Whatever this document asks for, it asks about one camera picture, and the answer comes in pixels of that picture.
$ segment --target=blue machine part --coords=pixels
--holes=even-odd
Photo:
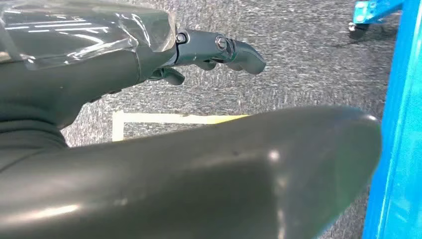
[[[402,8],[405,0],[370,0],[358,1],[355,5],[353,23],[381,23],[381,19]]]
[[[374,12],[381,16],[400,1],[377,2]],[[402,11],[364,239],[422,238],[422,0],[403,1]]]

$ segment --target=plastic wrap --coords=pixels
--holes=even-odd
[[[174,16],[149,5],[106,1],[0,1],[0,63],[30,69],[77,63],[118,50],[173,47]]]

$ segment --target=bolt head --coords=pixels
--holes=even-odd
[[[188,41],[187,37],[183,33],[176,35],[176,43],[183,44]]]
[[[220,51],[225,51],[227,49],[227,41],[224,37],[218,36],[215,43]]]

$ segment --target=yellow tape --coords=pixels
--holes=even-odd
[[[180,124],[217,124],[237,120],[249,115],[240,116],[196,116],[180,114],[144,114],[125,113],[123,111],[113,113],[112,140],[123,140],[124,123],[180,123]]]

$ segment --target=gray carpet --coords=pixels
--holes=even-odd
[[[179,87],[146,82],[86,105],[64,130],[72,146],[111,141],[112,112],[255,114],[294,106],[350,105],[382,116],[398,15],[353,42],[353,0],[148,0],[177,13],[180,26],[219,31],[255,46],[268,61],[257,77],[227,70],[180,68]],[[128,123],[126,137],[199,125]],[[367,192],[321,237],[357,239]]]

